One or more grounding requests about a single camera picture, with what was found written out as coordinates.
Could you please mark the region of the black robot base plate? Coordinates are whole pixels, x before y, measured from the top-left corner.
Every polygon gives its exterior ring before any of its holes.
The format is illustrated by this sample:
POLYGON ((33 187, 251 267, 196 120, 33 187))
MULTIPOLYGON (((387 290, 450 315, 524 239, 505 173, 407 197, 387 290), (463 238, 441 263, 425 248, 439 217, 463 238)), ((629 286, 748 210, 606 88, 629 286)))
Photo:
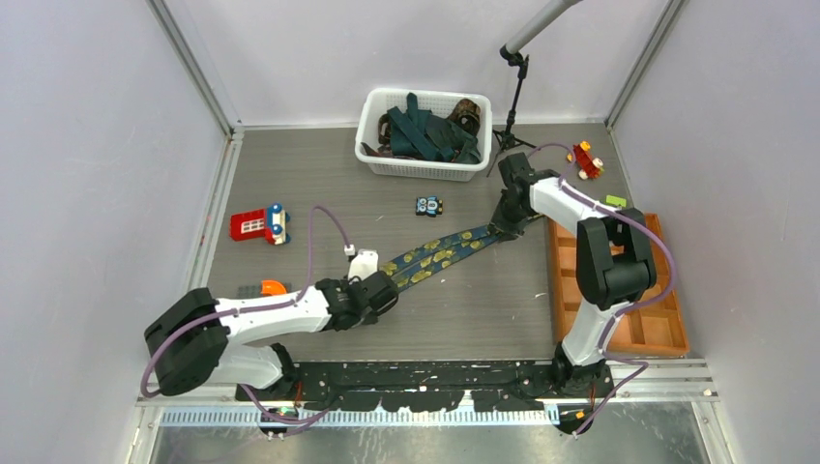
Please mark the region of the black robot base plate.
POLYGON ((240 401, 295 401, 310 411, 450 412, 471 403, 480 413, 536 411, 547 400, 589 405, 613 389, 599 363, 566 380, 551 362, 300 362, 273 386, 236 390, 240 401))

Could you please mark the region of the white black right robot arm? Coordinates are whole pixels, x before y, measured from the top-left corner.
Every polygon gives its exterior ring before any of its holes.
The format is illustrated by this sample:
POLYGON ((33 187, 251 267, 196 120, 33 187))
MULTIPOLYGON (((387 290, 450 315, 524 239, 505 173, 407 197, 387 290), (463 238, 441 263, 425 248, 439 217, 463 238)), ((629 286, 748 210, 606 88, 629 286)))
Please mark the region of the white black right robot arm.
POLYGON ((504 184, 490 227, 502 240, 522 236, 544 216, 575 238, 575 281, 581 303, 557 345, 550 379, 557 392, 577 396, 599 378, 603 352, 625 310, 657 283, 651 232, 634 209, 612 211, 570 186, 557 172, 534 169, 523 153, 502 159, 504 184))

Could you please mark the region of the blue yellow floral tie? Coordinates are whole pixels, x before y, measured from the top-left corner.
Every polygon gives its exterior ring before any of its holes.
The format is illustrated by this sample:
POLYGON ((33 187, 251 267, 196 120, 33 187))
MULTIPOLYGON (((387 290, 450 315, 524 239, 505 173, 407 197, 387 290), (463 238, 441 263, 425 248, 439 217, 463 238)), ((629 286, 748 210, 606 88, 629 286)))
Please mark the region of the blue yellow floral tie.
POLYGON ((465 229, 405 251, 380 266, 403 292, 500 241, 502 235, 489 225, 465 229))

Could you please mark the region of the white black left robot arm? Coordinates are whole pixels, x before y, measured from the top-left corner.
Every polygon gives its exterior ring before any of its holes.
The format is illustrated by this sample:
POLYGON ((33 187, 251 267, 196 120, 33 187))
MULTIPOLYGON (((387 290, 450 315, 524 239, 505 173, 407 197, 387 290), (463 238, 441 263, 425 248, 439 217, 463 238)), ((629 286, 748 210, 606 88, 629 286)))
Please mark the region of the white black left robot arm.
POLYGON ((150 359, 141 393, 176 396, 222 382, 286 399, 297 385, 295 368, 282 346, 263 341, 373 324, 398 294, 379 270, 377 252, 368 249, 352 258, 345 277, 320 279, 292 293, 218 299, 207 287, 195 288, 146 328, 150 359))

